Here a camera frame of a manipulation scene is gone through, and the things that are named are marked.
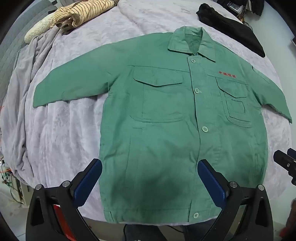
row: jacket sleeve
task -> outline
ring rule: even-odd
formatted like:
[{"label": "jacket sleeve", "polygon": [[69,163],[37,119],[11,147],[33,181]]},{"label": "jacket sleeve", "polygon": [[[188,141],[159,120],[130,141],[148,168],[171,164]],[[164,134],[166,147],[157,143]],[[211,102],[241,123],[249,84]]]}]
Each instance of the jacket sleeve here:
[{"label": "jacket sleeve", "polygon": [[53,69],[35,89],[33,107],[106,93],[127,66],[136,38],[106,44]]},{"label": "jacket sleeve", "polygon": [[286,98],[280,88],[268,77],[252,67],[250,73],[250,86],[261,106],[269,105],[276,112],[284,116],[292,123],[292,117],[287,107]]}]

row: chest pocket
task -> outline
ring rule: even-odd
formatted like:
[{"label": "chest pocket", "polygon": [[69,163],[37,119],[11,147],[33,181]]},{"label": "chest pocket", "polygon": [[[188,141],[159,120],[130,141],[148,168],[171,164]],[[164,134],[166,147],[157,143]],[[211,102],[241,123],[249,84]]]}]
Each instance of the chest pocket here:
[{"label": "chest pocket", "polygon": [[233,124],[251,127],[247,84],[242,80],[216,77],[226,118]]},{"label": "chest pocket", "polygon": [[181,71],[134,66],[130,86],[130,116],[143,122],[183,119]]}]

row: black folded cloth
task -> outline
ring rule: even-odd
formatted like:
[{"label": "black folded cloth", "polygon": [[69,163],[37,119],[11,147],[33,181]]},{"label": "black folded cloth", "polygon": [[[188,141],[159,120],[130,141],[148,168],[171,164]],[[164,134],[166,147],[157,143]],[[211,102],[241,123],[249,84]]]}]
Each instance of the black folded cloth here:
[{"label": "black folded cloth", "polygon": [[196,14],[202,23],[205,23],[232,39],[235,39],[259,56],[265,57],[261,44],[248,26],[245,26],[238,21],[223,17],[206,3],[200,5]]}]

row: blue gripper pad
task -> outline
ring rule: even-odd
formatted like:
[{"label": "blue gripper pad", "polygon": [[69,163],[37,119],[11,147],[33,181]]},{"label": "blue gripper pad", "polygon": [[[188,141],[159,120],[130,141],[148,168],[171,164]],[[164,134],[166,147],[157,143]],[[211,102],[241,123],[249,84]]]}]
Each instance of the blue gripper pad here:
[{"label": "blue gripper pad", "polygon": [[225,191],[203,161],[198,162],[197,172],[215,205],[223,209],[226,205]]},{"label": "blue gripper pad", "polygon": [[289,148],[287,151],[287,155],[292,157],[294,160],[296,160],[296,151],[293,150],[292,148]]},{"label": "blue gripper pad", "polygon": [[81,207],[85,204],[87,198],[94,188],[94,185],[101,176],[102,170],[102,162],[99,159],[93,159],[92,162],[87,166],[87,168],[83,172],[80,172],[82,180],[77,185],[73,193],[73,203],[76,207]]}]

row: jacket collar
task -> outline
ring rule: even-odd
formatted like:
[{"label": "jacket collar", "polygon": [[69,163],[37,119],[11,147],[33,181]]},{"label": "jacket collar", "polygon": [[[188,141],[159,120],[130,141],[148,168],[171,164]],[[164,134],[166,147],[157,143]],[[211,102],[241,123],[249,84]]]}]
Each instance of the jacket collar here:
[{"label": "jacket collar", "polygon": [[168,49],[181,53],[197,54],[192,53],[189,49],[188,43],[185,40],[185,35],[187,34],[201,36],[198,53],[215,62],[215,42],[203,28],[184,26],[176,29],[172,34]]}]

